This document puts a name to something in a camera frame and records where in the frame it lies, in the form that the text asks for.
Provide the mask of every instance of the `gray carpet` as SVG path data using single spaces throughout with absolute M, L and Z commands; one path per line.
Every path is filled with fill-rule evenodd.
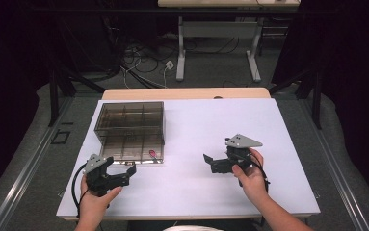
M 197 48 L 214 51 L 226 44 L 228 39 L 197 39 Z M 271 41 L 266 42 L 263 56 L 258 58 L 258 66 L 262 77 L 261 83 L 251 80 L 250 70 L 245 50 L 250 48 L 247 41 L 241 40 L 237 49 L 229 54 L 191 54 L 187 53 L 185 77 L 183 82 L 175 81 L 175 68 L 166 72 L 166 83 L 169 88 L 196 88 L 196 87 L 269 87 L 272 72 L 277 62 L 281 46 Z M 158 56 L 161 59 L 170 54 L 171 50 L 161 47 L 158 52 L 146 51 L 147 54 Z M 164 60 L 176 61 L 176 52 Z M 156 62 L 152 59 L 142 59 L 138 67 L 143 70 L 151 69 Z M 154 82 L 164 84 L 164 67 L 160 65 L 157 70 L 149 73 L 140 73 Z M 122 73 L 117 76 L 98 82 L 105 88 L 126 88 Z M 130 76 L 126 78 L 129 88 L 142 88 Z M 6 230 L 72 230 L 74 222 L 57 218 L 56 211 L 61 201 L 59 194 L 65 189 L 71 177 L 76 157 L 91 122 L 93 110 L 100 94 L 88 89 L 86 86 L 75 83 L 78 89 L 76 97 L 71 99 L 64 116 L 58 122 L 60 132 L 69 133 L 65 144 L 49 144 L 43 159 L 31 177 L 25 193 L 17 201 L 13 212 L 8 215 Z M 296 86 L 291 86 L 274 95 L 280 111 L 295 144 L 298 155 L 302 161 L 303 169 L 309 183 L 316 195 L 321 214 L 308 219 L 308 224 L 315 230 L 356 230 L 353 219 L 348 213 L 341 192 L 327 167 L 324 158 L 324 144 L 319 142 L 318 131 L 307 118 L 306 105 L 308 100 L 297 100 L 293 96 Z M 7 197 L 10 188 L 14 185 L 16 177 L 26 165 L 29 157 L 39 148 L 39 143 L 45 135 L 46 125 L 49 122 L 49 90 L 48 86 L 40 89 L 40 107 L 34 122 L 15 156 L 0 180 L 0 206 Z M 321 122 L 322 134 L 327 140 L 329 148 L 344 172 L 359 207 L 369 225 L 369 189 L 361 175 L 350 162 L 344 148 L 344 138 L 339 126 L 334 105 L 326 97 L 322 98 Z M 127 229 L 126 221 L 104 221 L 103 230 L 124 231 Z M 260 230 L 270 230 L 269 227 L 258 227 Z

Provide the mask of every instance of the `white table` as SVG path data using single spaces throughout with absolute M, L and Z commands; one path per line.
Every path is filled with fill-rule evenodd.
M 169 8 L 293 8 L 296 9 L 300 0 L 158 0 L 159 7 Z M 184 38 L 253 38 L 251 50 L 247 51 L 250 73 L 254 82 L 260 82 L 260 74 L 255 56 L 262 31 L 263 18 L 255 21 L 183 21 L 178 17 L 178 61 L 176 80 L 184 80 L 185 50 Z
M 75 164 L 75 171 L 100 142 L 93 131 L 100 100 Z M 289 137 L 277 103 L 271 98 L 164 100 L 166 113 L 165 162 L 138 165 L 130 185 L 106 211 L 107 219 L 202 219 L 258 218 L 259 211 L 247 200 L 232 174 L 213 174 L 202 157 L 225 158 L 224 138 L 242 134 L 263 143 L 256 148 L 265 158 L 270 196 L 297 217 L 320 213 L 303 167 Z M 123 173 L 125 166 L 108 168 Z M 80 195 L 80 177 L 76 196 Z M 76 219 L 71 179 L 57 216 Z

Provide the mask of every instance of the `black cable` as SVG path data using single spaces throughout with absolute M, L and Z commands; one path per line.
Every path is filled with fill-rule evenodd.
M 128 69 L 127 66 L 122 65 L 121 66 L 124 69 Z M 161 87 L 158 85 L 155 85 L 152 82 L 149 82 L 147 79 L 141 77 L 140 75 L 136 74 L 134 71 L 129 70 L 127 71 L 133 78 L 135 78 L 139 83 L 141 83 L 143 86 L 145 86 L 148 89 L 160 89 Z
M 150 55 L 148 55 L 146 52 L 145 52 L 145 54 L 146 54 L 147 56 L 149 56 L 151 59 L 155 60 L 155 61 L 162 62 L 162 61 L 164 61 L 164 60 L 168 59 L 169 57 L 171 57 L 171 55 L 172 55 L 172 54 L 174 54 L 174 52 L 178 51 L 178 49 L 171 48 L 171 47 L 169 47 L 169 46 L 167 46 L 167 45 L 160 45 L 160 46 L 167 47 L 167 48 L 169 48 L 169 49 L 171 50 L 170 54 L 169 54 L 167 57 L 157 59 L 157 58 L 155 58 L 154 56 L 150 56 Z
M 117 75 L 117 73 L 115 73 L 114 71 L 112 71 L 111 73 L 107 74 L 107 75 L 104 75 L 104 76 L 99 76 L 99 77 L 93 77 L 93 78 L 88 78 L 88 77 L 85 77 L 86 79 L 88 79 L 89 81 L 91 82 L 101 82 L 101 81 L 104 81 L 104 80 L 108 80 L 108 79 L 111 79 L 113 77 L 115 77 Z M 74 82 L 80 82 L 79 80 L 69 76 L 68 77 L 70 79 L 70 81 L 74 81 Z
M 227 42 L 223 47 L 221 47 L 217 51 L 211 51 L 211 52 L 209 52 L 209 51 L 188 50 L 188 53 L 192 53 L 192 54 L 228 54 L 228 53 L 231 53 L 232 51 L 234 51 L 238 47 L 238 45 L 239 45 L 239 38 L 237 38 L 236 44 L 235 44 L 235 46 L 231 50 L 225 51 L 225 52 L 221 52 L 221 51 L 224 50 L 234 40 L 235 40 L 235 38 L 232 38 L 229 42 Z
M 135 62 L 135 60 L 136 60 L 136 57 L 141 57 L 140 55 L 138 55 L 138 56 L 135 56 L 135 53 L 136 53 L 137 51 L 132 51 L 131 53 L 131 55 L 129 54 L 129 55 L 125 55 L 124 57 L 123 57 L 123 63 L 124 64 L 133 64 L 134 62 Z M 131 58 L 132 59 L 132 61 L 131 62 L 128 62 L 128 61 L 126 61 L 126 58 Z
M 141 73 L 149 73 L 149 72 L 153 72 L 154 70 L 156 70 L 157 68 L 158 68 L 158 61 L 156 60 L 156 66 L 155 67 L 153 67 L 152 69 L 150 69 L 150 70 L 140 70 L 140 69 L 138 69 L 138 67 L 137 66 L 135 66 L 134 68 L 137 70 L 137 71 L 139 71 L 139 72 L 141 72 Z
M 103 71 L 109 71 L 109 69 L 105 69 L 103 68 L 103 66 L 97 64 L 95 61 L 93 61 L 91 59 L 91 56 L 88 54 L 88 52 L 85 50 L 85 48 L 82 46 L 82 44 L 80 43 L 79 39 L 73 34 L 73 32 L 70 30 L 70 28 L 67 26 L 66 22 L 62 19 L 63 24 L 65 25 L 67 31 L 70 33 L 70 35 L 73 37 L 73 40 L 75 41 L 75 43 L 79 46 L 80 50 L 82 51 L 82 53 L 85 55 L 85 57 L 91 62 L 91 64 L 93 64 L 93 66 L 95 66 L 96 68 L 103 70 Z
M 258 164 L 262 167 L 262 164 L 260 164 L 260 161 L 256 157 L 254 157 L 254 156 L 253 156 L 253 158 L 255 158 L 255 160 L 258 162 Z
M 192 41 L 192 40 L 188 40 L 188 39 L 186 39 L 186 41 L 185 41 L 186 43 L 193 43 L 194 44 L 194 48 L 188 48 L 188 47 L 184 47 L 184 49 L 186 50 L 186 51 L 192 51 L 192 50 L 195 50 L 196 48 L 197 48 L 197 43 L 195 42 L 195 41 Z
M 78 203 L 78 206 L 76 207 L 78 209 L 78 215 L 76 216 L 77 218 L 80 217 L 80 208 L 81 208 L 81 202 L 82 202 L 82 199 L 83 197 L 86 195 L 86 193 L 89 191 L 89 189 L 85 190 L 85 192 L 83 192 L 81 198 L 79 199 L 79 203 Z
M 222 84 L 222 88 L 225 88 L 225 83 L 230 83 L 230 84 L 232 84 L 233 86 L 236 86 L 236 87 L 247 87 L 249 84 L 236 84 L 236 83 L 234 83 L 234 82 L 232 82 L 232 81 L 229 81 L 229 80 L 224 80 L 223 81 L 223 84 Z
M 124 64 L 122 64 L 121 65 L 121 68 L 124 69 L 124 78 L 126 78 L 127 73 L 130 73 L 130 75 L 133 76 L 137 81 L 139 81 L 139 83 L 141 83 L 146 88 L 150 89 L 150 86 L 147 83 L 145 83 L 143 79 L 139 78 L 136 73 L 134 73 L 133 71 L 129 70 L 129 68 L 127 68 L 127 66 L 125 66 Z
M 79 217 L 79 201 L 78 199 L 76 199 L 76 193 L 75 193 L 75 183 L 76 183 L 76 178 L 79 175 L 79 172 L 81 172 L 81 170 L 86 166 L 86 164 L 83 164 L 79 167 L 79 169 L 75 172 L 75 175 L 73 176 L 73 180 L 72 180 L 72 198 L 73 198 L 73 202 L 75 203 L 76 208 L 78 209 L 78 217 Z
M 265 6 L 263 6 L 262 4 L 260 4 L 258 0 L 256 0 L 256 3 L 257 3 L 257 4 L 258 4 L 258 6 L 260 7 L 260 8 L 259 8 L 260 10 L 262 10 L 262 9 L 264 9 L 264 8 L 265 8 Z
M 261 171 L 262 176 L 263 176 L 263 180 L 265 181 L 265 190 L 266 190 L 266 192 L 268 192 L 268 190 L 269 190 L 269 184 L 271 184 L 271 182 L 269 182 L 269 181 L 268 181 L 268 177 L 266 176 L 266 173 L 265 173 L 265 171 L 263 170 L 263 167 L 262 167 L 262 165 L 260 164 L 260 162 L 258 161 L 258 159 L 256 159 L 256 161 L 257 161 L 259 164 L 257 164 L 257 163 L 255 163 L 254 161 L 252 161 L 252 165 L 253 165 L 253 166 L 255 166 L 255 167 L 257 167 L 257 168 Z

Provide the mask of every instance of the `desk leg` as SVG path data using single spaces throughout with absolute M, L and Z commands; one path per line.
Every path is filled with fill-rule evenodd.
M 256 64 L 256 51 L 258 49 L 258 43 L 260 40 L 260 35 L 262 32 L 263 18 L 258 18 L 256 27 L 255 27 L 255 36 L 253 38 L 252 48 L 247 51 L 248 63 L 250 64 L 250 72 L 252 74 L 252 79 L 254 82 L 260 82 L 261 78 L 259 75 L 258 65 Z
M 184 50 L 184 35 L 183 35 L 183 18 L 178 17 L 178 62 L 177 62 L 177 81 L 184 80 L 184 64 L 185 64 L 185 50 Z

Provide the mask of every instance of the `wire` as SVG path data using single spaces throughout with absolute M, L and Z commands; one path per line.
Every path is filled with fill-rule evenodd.
M 255 166 L 255 167 L 257 167 L 262 172 L 263 180 L 265 181 L 265 190 L 266 190 L 266 192 L 268 192 L 268 190 L 269 190 L 269 184 L 271 184 L 271 182 L 268 181 L 268 177 L 266 176 L 266 173 L 263 170 L 262 165 L 260 165 L 260 163 L 257 164 L 255 162 L 252 162 L 252 165 Z
M 108 80 L 111 79 L 113 77 L 115 77 L 117 75 L 117 73 L 115 73 L 114 71 L 110 72 L 109 74 L 105 75 L 105 76 L 99 76 L 99 77 L 94 77 L 94 78 L 88 78 L 85 77 L 87 79 L 89 79 L 91 82 L 100 82 L 100 81 L 104 81 L 104 80 Z M 68 77 L 71 81 L 75 81 L 75 82 L 80 82 L 79 80 L 73 78 L 73 77 Z
M 186 43 L 189 43 L 189 42 L 194 44 L 194 48 L 185 47 L 185 49 L 188 51 L 195 50 L 197 48 L 197 43 L 195 41 L 186 39 Z
M 155 60 L 156 61 L 156 65 L 155 65 L 155 67 L 153 67 L 152 69 L 150 69 L 150 70 L 140 70 L 140 69 L 138 69 L 137 67 L 135 67 L 135 69 L 137 70 L 137 71 L 139 71 L 139 72 L 141 72 L 141 73 L 149 73 L 149 72 L 153 72 L 154 70 L 156 70 L 157 68 L 158 68 L 158 66 L 159 66 L 159 62 L 157 61 L 157 60 Z
M 258 6 L 260 6 L 261 8 L 265 8 L 265 6 L 264 5 L 262 5 L 260 2 L 259 2 L 259 0 L 256 0 L 256 3 L 258 4 Z
M 73 202 L 75 203 L 76 208 L 79 207 L 79 202 L 76 199 L 76 194 L 75 194 L 75 183 L 76 183 L 76 178 L 79 175 L 79 172 L 81 172 L 81 170 L 86 166 L 86 164 L 83 164 L 79 167 L 79 169 L 75 172 L 75 175 L 73 176 L 73 180 L 72 180 L 72 198 L 73 198 Z
M 86 193 L 89 191 L 89 189 L 86 189 L 85 192 L 83 192 L 81 198 L 79 199 L 79 203 L 78 203 L 78 206 L 77 206 L 77 209 L 78 209 L 78 215 L 76 216 L 77 218 L 80 218 L 80 208 L 81 208 L 81 202 L 82 202 L 82 199 L 83 197 L 86 195 Z
M 138 60 L 136 60 L 136 61 L 134 62 L 134 66 L 133 66 L 133 67 L 131 67 L 131 68 L 129 68 L 129 69 L 127 69 L 127 70 L 126 70 L 126 72 L 129 72 L 130 70 L 132 70 L 132 69 L 136 68 L 136 67 L 137 67 L 137 66 L 142 62 L 142 56 L 140 55 L 140 53 L 139 53 L 139 52 L 137 52 L 137 51 L 135 51 L 134 53 L 136 53 L 136 54 L 138 55 L 139 59 L 138 59 Z
M 236 87 L 247 87 L 249 84 L 236 84 L 235 82 L 229 81 L 229 80 L 224 80 L 223 81 L 223 85 L 222 88 L 225 88 L 225 83 L 230 83 Z
M 236 44 L 235 44 L 235 46 L 231 50 L 225 51 L 225 52 L 221 52 L 221 51 L 224 50 L 234 40 L 235 40 L 235 38 L 232 38 L 229 42 L 227 42 L 223 47 L 221 47 L 217 51 L 196 51 L 196 50 L 189 50 L 188 52 L 189 53 L 194 53 L 194 54 L 228 54 L 228 53 L 231 53 L 232 51 L 234 51 L 238 47 L 238 45 L 239 45 L 239 38 L 237 38 Z
M 126 72 L 123 72 L 123 81 L 124 81 L 124 85 L 126 86 L 127 89 L 130 89 L 128 86 L 127 86 L 127 83 L 126 83 Z
M 67 26 L 67 24 L 65 23 L 65 21 L 62 19 L 62 22 L 64 23 L 65 27 L 67 28 L 67 30 L 69 31 L 70 35 L 73 37 L 73 39 L 75 40 L 76 44 L 78 44 L 79 48 L 81 49 L 82 53 L 86 56 L 86 58 L 94 65 L 96 66 L 98 69 L 103 70 L 108 72 L 108 69 L 103 68 L 101 65 L 97 64 L 96 62 L 94 62 L 90 55 L 88 55 L 88 53 L 86 52 L 86 50 L 83 48 L 82 44 L 79 42 L 78 38 L 76 38 L 75 35 L 73 35 L 72 31 L 70 30 L 70 28 Z
M 167 84 L 166 84 L 166 70 L 168 69 L 168 67 L 164 68 L 164 72 L 163 72 L 163 79 L 164 79 L 164 88 L 167 88 Z
M 149 79 L 146 79 L 145 77 L 143 77 L 143 76 L 140 76 L 140 75 L 138 75 L 140 78 L 142 78 L 143 80 L 145 80 L 145 81 L 148 81 L 150 84 L 152 84 L 152 85 L 154 85 L 154 86 L 157 86 L 157 89 L 159 89 L 159 88 L 164 88 L 164 89 L 166 89 L 167 88 L 167 86 L 166 86 L 166 79 L 164 80 L 164 85 L 161 85 L 161 84 L 157 84 L 156 82 L 153 82 L 153 81 L 151 81 L 151 80 L 149 80 Z
M 164 40 L 166 40 L 166 41 L 170 41 L 169 39 L 167 39 L 167 38 L 163 38 L 163 37 L 160 37 L 160 38 L 162 38 L 162 39 L 164 39 Z M 151 59 L 153 59 L 153 60 L 155 60 L 155 61 L 158 61 L 158 62 L 162 62 L 162 61 L 164 61 L 164 60 L 166 60 L 166 59 L 168 59 L 174 52 L 176 52 L 176 51 L 178 51 L 178 49 L 175 49 L 175 48 L 171 48 L 171 47 L 169 47 L 169 46 L 167 46 L 167 45 L 165 45 L 164 44 L 164 42 L 162 43 L 162 44 L 160 44 L 159 46 L 162 46 L 162 47 L 167 47 L 167 48 L 169 48 L 169 49 L 171 49 L 171 52 L 170 52 L 170 54 L 168 55 L 168 56 L 166 56 L 166 57 L 164 57 L 164 58 L 156 58 L 156 57 L 154 57 L 154 56 L 152 56 L 152 55 L 149 55 L 148 53 L 146 53 L 145 52 L 145 50 L 152 50 L 152 48 L 151 47 L 148 47 L 148 46 L 146 46 L 145 44 L 142 44 L 140 41 L 136 41 L 136 42 L 138 42 L 140 45 L 141 45 L 141 47 L 140 47 L 140 49 L 138 49 L 138 45 L 134 45 L 134 46 L 130 46 L 129 47 L 129 49 L 134 49 L 134 48 L 136 48 L 137 50 L 136 51 L 144 51 L 144 53 L 145 53 L 145 55 L 147 56 L 147 57 L 150 57 Z
M 124 84 L 127 86 L 126 82 L 125 82 L 125 78 L 127 73 L 129 73 L 131 76 L 133 76 L 137 81 L 139 81 L 139 83 L 141 83 L 143 86 L 145 86 L 148 89 L 152 88 L 152 83 L 148 82 L 147 79 L 140 77 L 139 75 L 137 75 L 136 73 L 134 73 L 133 71 L 130 71 L 127 69 L 126 66 L 122 65 L 121 68 L 124 69 Z

